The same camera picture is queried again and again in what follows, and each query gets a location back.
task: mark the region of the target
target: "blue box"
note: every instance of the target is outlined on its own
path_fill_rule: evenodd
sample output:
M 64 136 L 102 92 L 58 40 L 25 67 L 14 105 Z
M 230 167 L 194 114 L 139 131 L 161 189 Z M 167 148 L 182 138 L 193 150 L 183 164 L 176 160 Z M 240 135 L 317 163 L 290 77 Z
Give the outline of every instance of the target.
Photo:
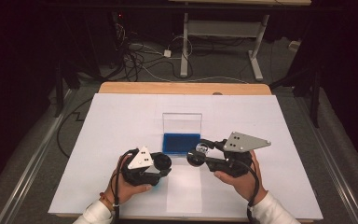
M 165 154 L 187 154 L 200 142 L 199 133 L 165 133 L 162 152 Z

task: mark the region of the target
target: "person's hand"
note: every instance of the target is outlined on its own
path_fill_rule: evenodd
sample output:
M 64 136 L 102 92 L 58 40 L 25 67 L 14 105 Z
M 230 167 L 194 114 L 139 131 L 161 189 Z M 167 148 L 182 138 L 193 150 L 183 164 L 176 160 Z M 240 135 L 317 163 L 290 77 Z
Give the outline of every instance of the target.
M 124 164 L 125 160 L 128 158 L 129 156 L 126 156 L 124 159 L 123 159 L 123 162 L 121 163 Z M 120 170 L 120 168 L 118 168 L 118 165 L 117 165 L 117 168 L 116 170 L 113 172 L 112 174 L 112 177 L 111 178 L 111 182 L 112 183 L 108 183 L 108 186 L 104 192 L 106 198 L 111 202 L 111 203 L 115 203 L 115 196 L 113 194 L 114 190 L 115 190 L 115 187 L 116 187 L 116 174 L 117 174 L 117 169 Z M 138 194 L 138 193 L 143 193 L 143 192 L 146 192 L 148 190 L 150 190 L 152 188 L 151 185 L 139 185 L 139 186 L 133 186 L 131 185 L 130 183 L 126 182 L 124 180 L 124 177 L 123 177 L 123 174 L 121 172 L 119 172 L 119 175 L 118 175 L 118 188 L 117 188 L 117 191 L 118 191 L 118 198 L 120 199 L 119 203 L 120 204 L 123 204 L 125 203 L 126 201 L 128 201 L 132 195 L 134 194 Z
M 267 191 L 264 189 L 261 181 L 261 174 L 258 161 L 255 157 L 255 153 L 253 150 L 250 151 L 252 154 L 252 160 L 255 165 L 252 164 L 251 168 L 256 170 L 257 177 L 259 180 L 259 189 L 258 193 L 255 196 L 254 205 L 259 203 L 264 197 L 267 195 Z M 232 177 L 221 171 L 214 172 L 214 175 L 219 178 L 222 182 L 229 184 L 234 187 L 234 189 L 240 194 L 240 196 L 247 201 L 251 199 L 255 192 L 255 178 L 253 175 L 248 172 L 246 175 L 239 176 L 237 178 Z

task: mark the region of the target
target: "white paper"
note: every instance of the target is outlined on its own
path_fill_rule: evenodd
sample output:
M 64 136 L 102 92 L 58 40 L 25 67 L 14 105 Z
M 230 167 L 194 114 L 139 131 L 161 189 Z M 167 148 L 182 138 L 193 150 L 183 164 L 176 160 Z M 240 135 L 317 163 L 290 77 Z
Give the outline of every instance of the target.
M 150 153 L 161 151 L 163 113 L 202 114 L 201 137 L 211 141 L 228 138 L 231 132 L 269 140 L 270 147 L 255 151 L 264 187 L 296 218 L 323 218 L 273 95 L 96 94 L 48 212 L 82 214 L 99 197 L 99 192 L 105 190 L 120 155 L 142 146 L 146 146 Z M 221 157 L 223 153 L 214 149 L 208 156 Z M 167 177 L 152 190 L 135 195 L 123 204 L 120 215 L 197 220 L 206 217 L 245 218 L 246 201 L 234 188 L 214 177 L 206 164 L 200 168 L 191 167 L 186 158 L 172 160 L 172 164 L 172 172 Z M 187 167 L 177 169 L 176 165 Z M 184 170 L 185 175 L 175 174 Z M 180 181 L 174 179 L 171 182 L 175 176 L 181 176 Z M 189 181 L 190 176 L 198 178 Z M 181 193 L 172 195 L 175 187 L 168 187 L 168 182 L 182 186 Z M 182 197 L 187 194 L 194 197 L 193 201 L 201 200 L 201 203 L 184 202 Z M 182 213 L 179 203 L 185 209 Z
M 173 165 L 168 176 L 168 213 L 202 212 L 200 168 Z

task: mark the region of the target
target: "wire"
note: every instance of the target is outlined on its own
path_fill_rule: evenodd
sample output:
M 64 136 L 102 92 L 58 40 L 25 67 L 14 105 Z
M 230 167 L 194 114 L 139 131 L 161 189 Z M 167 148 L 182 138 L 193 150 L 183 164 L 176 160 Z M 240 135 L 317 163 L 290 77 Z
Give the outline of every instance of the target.
M 250 207 L 252 207 L 254 205 L 254 202 L 255 202 L 255 196 L 257 195 L 258 193 L 258 189 L 260 188 L 260 181 L 258 179 L 258 176 L 257 176 L 257 170 L 256 170 L 256 167 L 255 167 L 255 170 L 253 170 L 251 167 L 249 167 L 245 162 L 243 161 L 237 161 L 237 160 L 234 160 L 234 163 L 237 163 L 237 164 L 240 164 L 244 167 L 246 167 L 246 169 L 248 169 L 248 171 L 252 174 L 252 176 L 254 177 L 255 179 L 255 189 L 254 189 L 254 194 L 252 195 L 252 197 L 249 199 L 249 202 L 248 202 L 248 208 L 246 209 L 246 215 L 249 219 L 249 222 L 250 223 L 255 223 L 254 219 L 253 219 L 253 216 L 252 216 L 252 211 L 250 210 Z
M 169 79 L 165 79 L 162 77 L 156 77 L 153 73 L 151 73 L 147 68 L 143 67 L 143 69 L 153 78 L 161 80 L 161 81 L 166 81 L 166 82 L 176 82 L 176 83 L 185 83 L 185 82 L 198 82 L 198 81 L 202 81 L 202 80 L 208 80 L 208 79 L 215 79 L 215 78 L 224 78 L 224 79 L 230 79 L 230 80 L 235 80 L 241 83 L 248 83 L 246 81 L 242 81 L 240 79 L 236 79 L 234 77 L 204 77 L 204 78 L 198 78 L 198 79 L 192 79 L 192 80 L 186 80 L 186 81 L 173 81 L 173 80 L 169 80 Z
M 60 152 L 66 157 L 69 159 L 69 155 L 63 150 L 62 146 L 61 146 L 61 143 L 60 143 L 60 131 L 61 131 L 61 128 L 62 128 L 62 125 L 69 119 L 69 117 L 71 117 L 71 115 L 73 114 L 77 114 L 77 119 L 78 120 L 78 113 L 79 112 L 76 112 L 78 110 L 78 108 L 80 108 L 82 105 L 84 105 L 85 103 L 87 103 L 88 101 L 91 101 L 93 97 L 89 98 L 88 100 L 86 100 L 85 102 L 81 103 L 80 105 L 77 106 L 77 108 L 75 108 L 68 116 L 66 116 L 66 118 L 62 121 L 62 123 L 60 124 L 60 127 L 58 128 L 57 130 L 57 145 L 58 145 L 58 148 L 60 150 Z
M 151 48 L 151 47 L 149 47 L 149 46 L 147 46 L 147 45 L 144 45 L 144 44 L 142 44 L 142 45 L 140 45 L 140 44 L 130 44 L 130 45 L 135 45 L 135 46 L 142 46 L 140 49 L 138 49 L 138 50 L 136 50 L 136 51 L 139 51 L 139 50 L 141 50 L 141 49 L 143 49 L 143 48 L 147 48 L 147 49 L 152 49 L 153 50 L 153 53 L 156 53 L 156 54 L 159 54 L 159 55 L 163 55 L 162 53 L 160 53 L 160 52 L 158 52 L 157 50 L 155 50 L 155 49 L 153 49 L 153 48 Z
M 190 44 L 190 52 L 187 54 L 187 57 L 190 56 L 191 53 L 193 52 L 193 45 L 191 44 L 191 42 L 190 42 L 189 39 L 184 38 L 184 37 L 182 37 L 181 35 L 179 35 L 179 36 L 175 37 L 175 38 L 172 40 L 171 44 L 173 43 L 174 40 L 176 40 L 176 39 L 178 39 L 178 38 L 182 38 L 182 39 L 186 40 L 186 41 Z
M 126 30 L 124 29 L 124 27 L 123 27 L 122 25 L 120 25 L 120 24 L 118 24 L 118 23 L 116 23 L 116 25 L 121 28 L 120 31 L 119 31 L 119 34 L 118 34 L 118 39 L 120 39 L 121 34 L 123 34 L 123 37 L 122 37 L 122 40 L 121 40 L 121 44 L 118 46 L 118 48 L 120 48 L 120 47 L 123 45 L 124 40 L 127 38 L 127 37 L 126 37 Z
M 124 153 L 120 159 L 118 160 L 117 167 L 116 167 L 116 173 L 113 174 L 110 177 L 110 189 L 112 190 L 113 196 L 115 198 L 115 218 L 112 219 L 112 223 L 118 224 L 119 218 L 120 218 L 120 198 L 118 197 L 118 180 L 120 176 L 121 166 L 123 164 L 124 159 L 127 157 L 127 155 L 136 152 L 138 149 L 128 150 L 126 153 Z M 113 189 L 112 186 L 112 180 L 116 177 L 115 180 L 115 189 Z
M 247 39 L 246 37 L 224 38 L 224 39 L 219 37 L 220 40 L 217 41 L 217 39 L 212 40 L 210 37 L 201 38 L 196 35 L 189 35 L 188 38 L 190 38 L 190 37 L 194 38 L 195 40 L 198 39 L 202 42 L 207 42 L 207 43 L 211 44 L 210 46 L 195 45 L 195 44 L 192 45 L 193 54 L 196 56 L 200 56 L 200 57 L 207 56 L 207 55 L 213 53 L 215 49 L 223 49 L 223 48 L 227 48 L 227 47 L 237 47 L 237 46 L 241 45 Z M 224 43 L 224 41 L 232 41 L 232 40 L 234 40 L 232 43 Z M 199 54 L 199 53 L 195 53 L 195 48 L 211 48 L 211 49 L 209 49 L 209 51 L 207 53 Z

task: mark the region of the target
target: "transparent box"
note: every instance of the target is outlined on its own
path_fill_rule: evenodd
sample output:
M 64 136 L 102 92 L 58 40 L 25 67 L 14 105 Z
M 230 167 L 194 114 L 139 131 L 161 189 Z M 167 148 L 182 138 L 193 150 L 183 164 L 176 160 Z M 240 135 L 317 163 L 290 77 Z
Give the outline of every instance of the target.
M 185 155 L 200 142 L 201 113 L 163 113 L 162 121 L 165 154 Z

